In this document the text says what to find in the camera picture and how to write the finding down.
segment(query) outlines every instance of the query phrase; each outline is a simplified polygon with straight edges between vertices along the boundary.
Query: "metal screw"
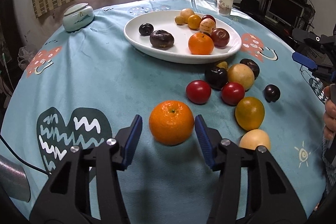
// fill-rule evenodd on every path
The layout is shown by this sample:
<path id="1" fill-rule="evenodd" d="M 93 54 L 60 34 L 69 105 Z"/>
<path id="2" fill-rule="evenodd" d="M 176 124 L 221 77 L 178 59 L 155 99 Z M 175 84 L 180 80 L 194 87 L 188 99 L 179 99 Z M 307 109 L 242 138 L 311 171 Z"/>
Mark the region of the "metal screw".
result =
<path id="1" fill-rule="evenodd" d="M 115 145 L 117 143 L 117 140 L 114 138 L 110 138 L 106 141 L 108 145 Z"/>
<path id="2" fill-rule="evenodd" d="M 78 152 L 78 150 L 79 150 L 79 146 L 78 145 L 71 146 L 71 148 L 70 148 L 70 151 L 73 152 L 73 153 Z"/>
<path id="3" fill-rule="evenodd" d="M 267 148 L 265 146 L 258 146 L 258 151 L 261 152 L 261 153 L 265 153 L 267 151 Z"/>
<path id="4" fill-rule="evenodd" d="M 222 139 L 220 142 L 221 145 L 228 146 L 231 144 L 231 141 L 228 139 Z"/>

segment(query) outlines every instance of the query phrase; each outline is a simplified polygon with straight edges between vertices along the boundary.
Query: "finger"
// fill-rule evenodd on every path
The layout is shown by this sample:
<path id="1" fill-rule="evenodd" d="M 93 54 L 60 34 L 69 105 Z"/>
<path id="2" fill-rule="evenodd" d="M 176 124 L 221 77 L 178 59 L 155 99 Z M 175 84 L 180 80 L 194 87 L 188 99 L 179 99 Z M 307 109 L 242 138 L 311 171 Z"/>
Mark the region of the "finger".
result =
<path id="1" fill-rule="evenodd" d="M 327 100 L 324 107 L 329 116 L 336 118 L 336 105 L 331 100 Z"/>
<path id="2" fill-rule="evenodd" d="M 330 117 L 326 112 L 323 115 L 323 120 L 327 128 L 332 132 L 336 132 L 336 120 L 333 117 Z"/>
<path id="3" fill-rule="evenodd" d="M 330 141 L 332 140 L 332 138 L 334 137 L 334 132 L 332 132 L 329 128 L 327 127 L 324 127 L 324 130 L 323 130 L 323 134 L 324 134 L 324 137 L 327 141 Z"/>
<path id="4" fill-rule="evenodd" d="M 330 98 L 330 87 L 326 86 L 323 91 L 324 91 L 324 95 Z"/>

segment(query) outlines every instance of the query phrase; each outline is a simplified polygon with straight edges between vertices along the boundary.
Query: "computer monitor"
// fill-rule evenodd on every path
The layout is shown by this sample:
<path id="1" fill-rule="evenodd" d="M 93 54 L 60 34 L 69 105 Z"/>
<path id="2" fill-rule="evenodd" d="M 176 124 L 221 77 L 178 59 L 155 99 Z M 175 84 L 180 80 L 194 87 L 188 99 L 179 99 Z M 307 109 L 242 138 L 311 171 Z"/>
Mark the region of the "computer monitor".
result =
<path id="1" fill-rule="evenodd" d="M 304 10 L 303 6 L 292 0 L 271 0 L 267 12 L 283 23 L 296 27 L 298 19 L 302 17 Z"/>

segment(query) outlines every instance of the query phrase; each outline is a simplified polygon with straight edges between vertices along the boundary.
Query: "white paper cup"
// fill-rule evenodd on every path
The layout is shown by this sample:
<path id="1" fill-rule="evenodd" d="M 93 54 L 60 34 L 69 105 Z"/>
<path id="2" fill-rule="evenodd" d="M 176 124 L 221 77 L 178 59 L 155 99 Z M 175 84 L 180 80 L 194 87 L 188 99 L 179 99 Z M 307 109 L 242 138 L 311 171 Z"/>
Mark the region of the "white paper cup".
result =
<path id="1" fill-rule="evenodd" d="M 233 0 L 217 0 L 218 13 L 224 16 L 229 16 L 231 13 Z"/>

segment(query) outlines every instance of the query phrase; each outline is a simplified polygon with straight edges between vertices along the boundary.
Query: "blue tablecloth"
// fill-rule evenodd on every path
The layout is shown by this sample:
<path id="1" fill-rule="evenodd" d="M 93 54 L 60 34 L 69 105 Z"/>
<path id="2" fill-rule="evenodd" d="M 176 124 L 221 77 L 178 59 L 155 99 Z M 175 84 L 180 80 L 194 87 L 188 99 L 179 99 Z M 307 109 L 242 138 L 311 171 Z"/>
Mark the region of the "blue tablecloth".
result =
<path id="1" fill-rule="evenodd" d="M 205 65 L 149 57 L 132 47 L 123 34 L 127 21 L 139 14 L 183 8 L 211 14 L 241 35 L 241 51 L 229 64 L 252 58 L 260 66 L 261 73 L 246 96 L 263 102 L 266 114 L 260 128 L 268 132 L 271 152 L 309 215 L 325 189 L 322 85 L 292 61 L 291 49 L 281 39 L 237 10 L 230 17 L 217 15 L 214 0 L 114 5 L 96 10 L 94 21 L 79 31 L 68 33 L 60 27 L 24 72 L 6 112 L 2 136 L 27 162 L 52 171 L 72 145 L 97 146 L 140 114 L 144 125 L 133 163 L 119 172 L 131 223 L 206 223 L 219 174 L 205 165 L 195 133 L 181 145 L 162 146 L 152 138 L 148 117 L 158 103 L 180 100 L 195 116 L 202 114 L 222 137 L 239 143 L 244 131 L 235 122 L 234 107 L 223 104 L 217 91 L 206 105 L 190 103 L 185 87 L 204 77 Z M 263 98 L 268 84 L 281 90 L 276 103 Z M 19 163 L 2 143 L 0 154 Z M 31 200 L 14 203 L 28 217 L 47 176 L 24 169 Z M 243 170 L 239 218 L 245 211 L 246 174 Z M 95 179 L 90 183 L 90 198 L 93 216 L 98 218 L 94 186 Z"/>

